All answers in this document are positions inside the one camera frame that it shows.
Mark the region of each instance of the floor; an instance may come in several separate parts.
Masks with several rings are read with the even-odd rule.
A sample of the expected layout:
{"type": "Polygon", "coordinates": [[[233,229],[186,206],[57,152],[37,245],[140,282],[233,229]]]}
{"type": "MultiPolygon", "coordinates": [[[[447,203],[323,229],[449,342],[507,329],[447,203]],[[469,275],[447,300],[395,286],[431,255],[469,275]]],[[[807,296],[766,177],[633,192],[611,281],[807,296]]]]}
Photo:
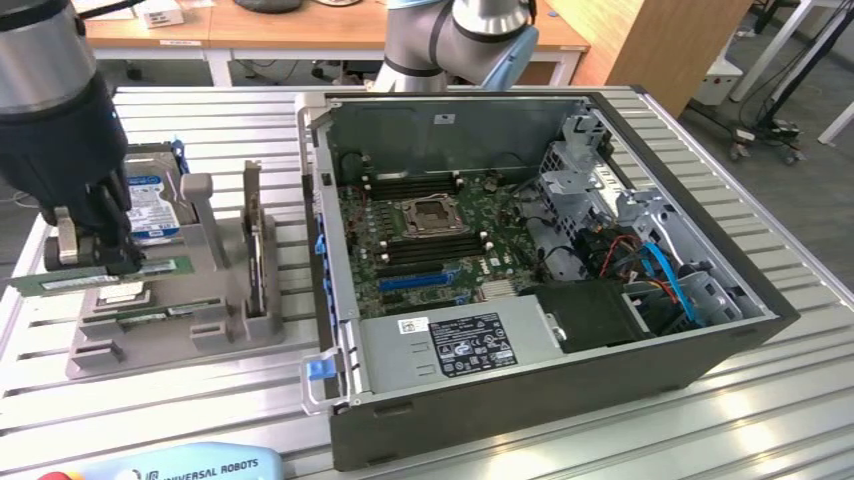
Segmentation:
{"type": "MultiPolygon", "coordinates": [[[[748,67],[775,33],[775,28],[768,27],[762,36],[740,39],[730,49],[731,61],[742,68],[748,67]]],[[[760,82],[783,67],[802,48],[803,43],[796,39],[788,42],[760,82]]],[[[269,85],[273,81],[285,85],[328,84],[309,75],[311,63],[307,61],[296,65],[293,62],[276,62],[269,66],[262,66],[266,65],[262,62],[254,65],[246,62],[245,65],[260,75],[248,78],[249,70],[232,62],[234,85],[269,85]]],[[[141,81],[126,79],[122,62],[100,62],[110,85],[210,84],[201,62],[140,61],[136,66],[142,71],[141,81]]],[[[335,71],[333,67],[325,67],[328,75],[333,75],[335,71]]],[[[754,100],[764,95],[766,91],[760,91],[754,100]]],[[[839,136],[836,147],[819,144],[815,138],[851,101],[854,72],[827,58],[779,114],[779,118],[794,121],[803,132],[802,150],[808,160],[791,167],[782,162],[784,149],[762,144],[751,148],[751,158],[738,163],[728,161],[728,133],[691,111],[685,111],[679,119],[848,288],[854,288],[854,255],[848,253],[846,238],[854,233],[854,135],[839,136]]],[[[744,119],[754,118],[758,103],[751,101],[743,105],[744,119]]],[[[736,121],[740,108],[740,104],[727,102],[719,107],[718,114],[724,120],[736,121]]],[[[10,275],[34,217],[34,210],[21,208],[10,201],[13,193],[8,186],[0,185],[0,198],[6,199],[0,200],[0,218],[5,221],[0,233],[0,287],[5,283],[1,279],[10,275]]]]}

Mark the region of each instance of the chair wheel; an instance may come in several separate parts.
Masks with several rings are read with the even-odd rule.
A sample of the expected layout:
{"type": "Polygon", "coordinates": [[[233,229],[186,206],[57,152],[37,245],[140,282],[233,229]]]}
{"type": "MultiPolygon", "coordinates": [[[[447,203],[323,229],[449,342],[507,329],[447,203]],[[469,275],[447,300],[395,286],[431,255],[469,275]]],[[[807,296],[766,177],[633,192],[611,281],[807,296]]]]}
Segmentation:
{"type": "Polygon", "coordinates": [[[138,68],[128,68],[124,71],[124,74],[128,77],[128,80],[133,80],[134,82],[138,82],[142,79],[142,71],[138,68]]]}

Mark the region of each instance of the aluminum table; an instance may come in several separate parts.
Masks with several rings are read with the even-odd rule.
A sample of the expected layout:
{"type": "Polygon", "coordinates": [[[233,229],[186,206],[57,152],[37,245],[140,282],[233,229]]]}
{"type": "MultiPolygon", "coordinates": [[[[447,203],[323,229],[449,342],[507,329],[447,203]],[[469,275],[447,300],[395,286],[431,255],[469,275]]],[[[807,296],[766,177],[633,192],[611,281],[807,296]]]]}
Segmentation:
{"type": "MultiPolygon", "coordinates": [[[[237,215],[240,170],[260,161],[276,219],[281,345],[96,381],[65,379],[81,295],[0,304],[0,477],[32,479],[117,455],[210,440],[281,453],[288,478],[843,478],[854,475],[852,296],[664,110],[627,88],[601,93],[767,273],[802,318],[681,391],[356,472],[332,470],[323,416],[300,408],[297,362],[316,352],[299,187],[295,88],[125,88],[133,142],[177,136],[213,174],[216,215],[237,215]]],[[[648,182],[621,145],[615,160],[648,182]]],[[[37,220],[16,274],[40,267],[37,220]]]]}

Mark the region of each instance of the desk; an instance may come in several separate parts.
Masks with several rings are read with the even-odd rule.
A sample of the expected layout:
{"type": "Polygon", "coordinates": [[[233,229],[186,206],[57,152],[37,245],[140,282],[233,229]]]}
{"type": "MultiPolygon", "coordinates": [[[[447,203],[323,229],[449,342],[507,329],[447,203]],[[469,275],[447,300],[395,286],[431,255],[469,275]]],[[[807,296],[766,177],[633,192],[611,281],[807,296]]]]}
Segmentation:
{"type": "MultiPolygon", "coordinates": [[[[588,43],[560,17],[549,17],[539,1],[540,31],[535,62],[555,64],[551,85],[567,85],[588,43]]],[[[232,0],[185,10],[188,23],[145,30],[136,20],[86,22],[98,59],[205,60],[213,85],[232,85],[230,60],[381,60],[385,6],[375,0],[333,8],[305,0],[281,15],[249,12],[232,0]]]]}
{"type": "MultiPolygon", "coordinates": [[[[65,353],[81,295],[22,300],[8,289],[0,302],[0,477],[32,480],[74,462],[194,441],[269,447],[281,454],[285,477],[305,480],[735,479],[792,472],[823,478],[851,468],[854,313],[842,302],[854,304],[854,297],[649,95],[604,87],[596,90],[783,290],[800,320],[684,390],[357,472],[335,472],[327,418],[304,415],[297,386],[299,359],[317,351],[305,217],[293,201],[301,198],[296,142],[304,132],[293,114],[300,90],[323,91],[118,89],[129,140],[177,135],[190,171],[213,175],[217,218],[238,215],[244,161],[262,164],[285,341],[204,363],[69,381],[65,353]]],[[[619,139],[611,143],[631,181],[648,183],[619,139]]],[[[16,275],[38,268],[48,231],[38,220],[16,275]]]]}
{"type": "Polygon", "coordinates": [[[210,9],[184,7],[184,21],[150,30],[137,19],[86,21],[94,56],[101,60],[205,60],[210,9]]]}

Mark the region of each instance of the cpu socket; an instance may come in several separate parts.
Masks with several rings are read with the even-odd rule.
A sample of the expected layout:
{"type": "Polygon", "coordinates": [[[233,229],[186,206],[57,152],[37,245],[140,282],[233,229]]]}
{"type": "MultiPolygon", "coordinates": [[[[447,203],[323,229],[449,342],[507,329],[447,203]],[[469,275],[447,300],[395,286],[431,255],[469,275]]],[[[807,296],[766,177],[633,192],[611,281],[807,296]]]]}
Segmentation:
{"type": "Polygon", "coordinates": [[[447,195],[403,201],[400,211],[405,219],[405,237],[456,235],[468,231],[456,211],[456,202],[447,195]]]}

